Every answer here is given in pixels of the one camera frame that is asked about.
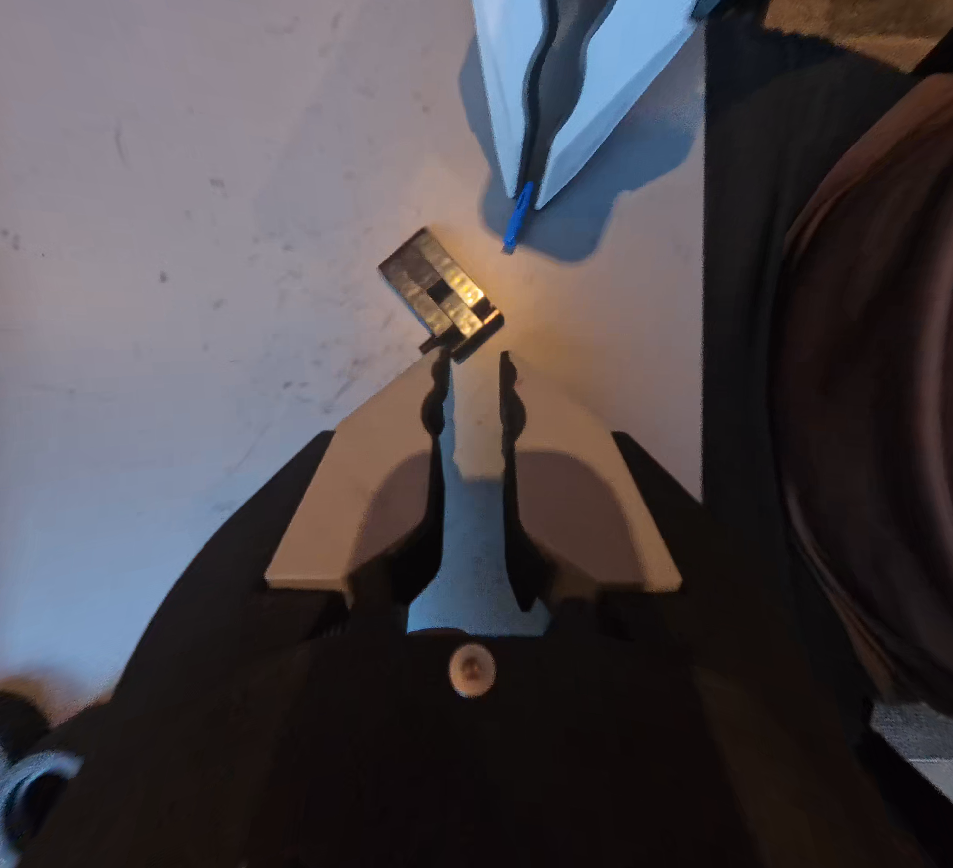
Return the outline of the black brick assembly with blue pins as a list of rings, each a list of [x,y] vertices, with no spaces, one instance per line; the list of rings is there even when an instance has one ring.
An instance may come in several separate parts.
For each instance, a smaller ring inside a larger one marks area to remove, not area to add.
[[[485,291],[423,227],[377,267],[381,277],[427,329],[420,352],[445,350],[463,362],[504,325]]]

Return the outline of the black rubber toy tire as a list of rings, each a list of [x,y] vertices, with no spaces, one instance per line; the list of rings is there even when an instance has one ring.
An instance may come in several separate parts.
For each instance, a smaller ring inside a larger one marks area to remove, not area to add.
[[[19,796],[36,780],[56,777],[70,780],[80,772],[85,759],[71,752],[44,751],[27,755],[14,763],[2,761],[1,775],[1,853],[2,863],[13,858],[13,839],[6,824],[7,814]]]
[[[26,755],[50,731],[48,719],[30,698],[1,689],[1,748],[7,757]]]

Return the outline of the blue connector pin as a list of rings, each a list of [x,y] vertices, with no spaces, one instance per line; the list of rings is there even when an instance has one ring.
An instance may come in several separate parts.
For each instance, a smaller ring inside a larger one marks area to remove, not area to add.
[[[518,240],[527,221],[527,216],[534,206],[535,183],[527,181],[521,187],[515,199],[512,213],[508,219],[505,233],[502,238],[502,251],[512,255],[517,248]]]

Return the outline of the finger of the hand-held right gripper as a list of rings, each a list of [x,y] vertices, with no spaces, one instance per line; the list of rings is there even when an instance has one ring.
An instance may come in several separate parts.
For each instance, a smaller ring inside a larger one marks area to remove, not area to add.
[[[535,207],[570,183],[694,32],[698,0],[614,0],[585,43],[578,101],[556,132]]]
[[[544,193],[552,141],[542,135],[542,66],[555,41],[555,0],[471,0],[495,159],[505,193]]]

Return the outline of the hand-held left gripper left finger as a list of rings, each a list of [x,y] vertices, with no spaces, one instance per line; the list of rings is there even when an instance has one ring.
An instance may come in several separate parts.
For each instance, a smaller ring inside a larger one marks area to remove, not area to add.
[[[449,377],[448,352],[431,350],[338,424],[265,572],[269,588],[354,600],[358,573],[378,559],[403,604],[433,580]]]

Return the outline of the person's brown top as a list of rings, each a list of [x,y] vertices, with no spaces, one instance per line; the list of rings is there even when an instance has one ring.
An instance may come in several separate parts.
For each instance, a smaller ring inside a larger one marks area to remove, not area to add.
[[[952,79],[920,79],[787,233],[769,400],[793,541],[879,693],[951,714]]]

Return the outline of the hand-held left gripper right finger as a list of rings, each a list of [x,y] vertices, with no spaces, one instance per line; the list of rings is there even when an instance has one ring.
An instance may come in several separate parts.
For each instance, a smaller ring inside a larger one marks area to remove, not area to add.
[[[609,428],[509,350],[498,375],[504,553],[519,609],[680,590],[681,572]]]

